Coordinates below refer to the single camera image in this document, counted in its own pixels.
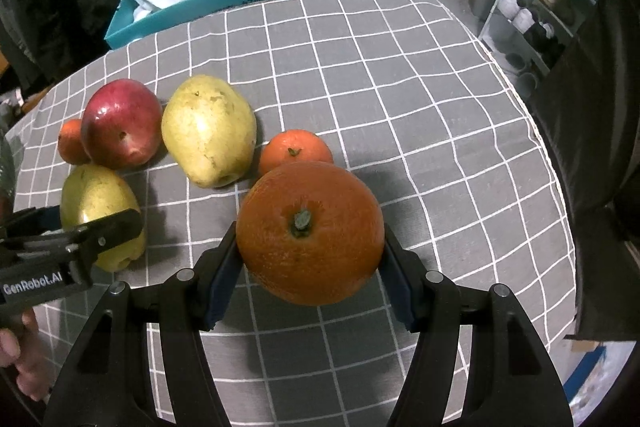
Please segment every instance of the pear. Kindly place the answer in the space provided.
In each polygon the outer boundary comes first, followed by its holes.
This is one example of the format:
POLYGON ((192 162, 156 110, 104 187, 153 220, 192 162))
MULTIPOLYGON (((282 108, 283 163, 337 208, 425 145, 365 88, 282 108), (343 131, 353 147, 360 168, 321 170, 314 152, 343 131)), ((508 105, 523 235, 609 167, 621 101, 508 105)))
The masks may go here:
MULTIPOLYGON (((140 211, 133 191, 115 172, 100 165, 80 165, 69 174, 60 196, 60 221, 65 230, 133 208, 140 211)), ((125 269, 145 251, 145 232, 102 252, 95 266, 107 272, 125 269)))
POLYGON ((201 188, 235 182, 254 158, 254 112, 233 87, 214 76, 192 76, 176 89, 161 130, 169 154, 201 188))

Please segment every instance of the black shoe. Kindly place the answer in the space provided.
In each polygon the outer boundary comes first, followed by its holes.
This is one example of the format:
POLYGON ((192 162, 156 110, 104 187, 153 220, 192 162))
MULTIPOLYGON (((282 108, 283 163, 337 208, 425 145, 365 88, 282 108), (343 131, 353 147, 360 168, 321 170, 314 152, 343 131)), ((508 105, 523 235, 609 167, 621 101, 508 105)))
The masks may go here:
POLYGON ((540 22, 536 22, 531 28, 524 32, 524 39, 538 53, 543 53, 549 48, 551 40, 546 36, 546 29, 540 22))
POLYGON ((550 70, 555 66, 556 62, 560 58, 560 55, 564 53, 564 49, 565 45, 558 42, 558 37, 551 37, 548 48, 542 54, 542 61, 549 67, 550 70))

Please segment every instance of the tablecloth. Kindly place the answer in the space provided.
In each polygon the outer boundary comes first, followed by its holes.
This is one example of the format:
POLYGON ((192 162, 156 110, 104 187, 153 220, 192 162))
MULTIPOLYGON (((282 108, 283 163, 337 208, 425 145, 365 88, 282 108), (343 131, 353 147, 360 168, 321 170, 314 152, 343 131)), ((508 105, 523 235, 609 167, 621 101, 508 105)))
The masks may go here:
MULTIPOLYGON (((258 143, 319 134, 369 185, 402 246, 429 269, 509 285, 552 357, 575 314, 575 259, 558 179, 523 103, 478 39, 437 0, 279 0, 213 14, 110 52, 58 84, 9 135, 21 165, 15 208, 57 204, 71 167, 63 121, 105 82, 144 82, 162 102, 190 75, 227 79, 258 121, 258 143)), ((249 182, 205 190, 166 153, 126 172, 148 229, 133 286, 193 266, 234 220, 249 182)), ((37 308, 60 369, 111 275, 37 308)), ((158 325, 148 328, 159 414, 172 419, 158 325)), ((242 274, 228 312, 202 334, 233 425, 383 426, 416 335, 376 275, 353 298, 287 304, 242 274)), ((470 352, 461 329, 447 418, 460 414, 470 352)))

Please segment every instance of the apple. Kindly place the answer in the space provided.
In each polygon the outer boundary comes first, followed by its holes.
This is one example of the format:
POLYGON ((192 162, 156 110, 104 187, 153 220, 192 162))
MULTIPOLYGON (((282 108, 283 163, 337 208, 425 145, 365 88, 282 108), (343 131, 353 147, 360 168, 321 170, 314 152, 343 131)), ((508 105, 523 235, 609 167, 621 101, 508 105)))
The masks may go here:
POLYGON ((161 142, 162 106, 130 78, 109 82, 91 97, 82 115, 82 145, 89 158, 113 170, 145 164, 161 142))

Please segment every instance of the small orange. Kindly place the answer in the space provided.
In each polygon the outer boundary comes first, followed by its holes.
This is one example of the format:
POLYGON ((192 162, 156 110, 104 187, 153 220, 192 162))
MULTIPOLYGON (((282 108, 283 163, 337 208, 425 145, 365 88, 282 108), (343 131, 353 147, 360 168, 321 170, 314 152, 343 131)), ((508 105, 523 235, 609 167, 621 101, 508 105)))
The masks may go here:
POLYGON ((290 129, 276 134, 262 150, 258 173, 264 176, 280 165, 300 161, 333 163, 334 156, 326 143, 312 132, 290 129))
POLYGON ((325 162, 293 162, 260 178, 242 202, 238 250, 274 295, 319 306, 347 298, 376 271, 382 211, 367 185, 325 162))
POLYGON ((82 165, 91 161, 80 141, 81 123, 79 118, 68 120, 63 123, 58 134, 60 157, 71 165, 82 165))

